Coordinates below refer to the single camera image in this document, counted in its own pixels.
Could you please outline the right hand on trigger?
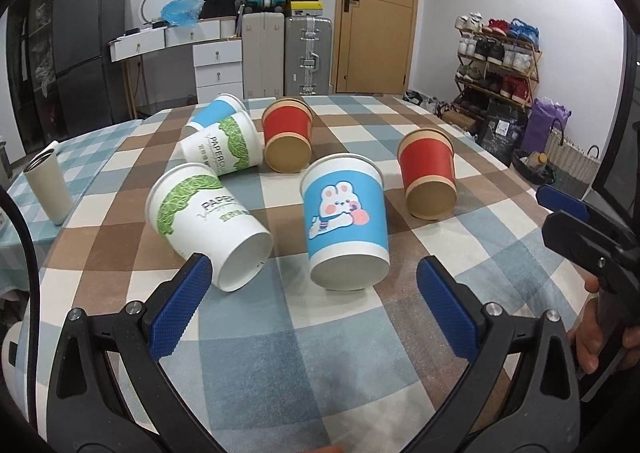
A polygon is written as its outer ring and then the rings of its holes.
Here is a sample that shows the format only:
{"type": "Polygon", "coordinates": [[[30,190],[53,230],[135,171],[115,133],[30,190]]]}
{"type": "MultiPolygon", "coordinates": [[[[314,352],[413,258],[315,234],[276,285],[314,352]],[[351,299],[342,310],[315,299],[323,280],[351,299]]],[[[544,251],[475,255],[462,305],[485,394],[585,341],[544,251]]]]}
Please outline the right hand on trigger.
{"type": "Polygon", "coordinates": [[[574,343],[578,365],[586,374],[597,371],[599,353],[603,343],[603,332],[598,321],[600,284],[590,275],[585,280],[585,289],[590,298],[582,308],[582,320],[568,332],[568,338],[574,343]]]}

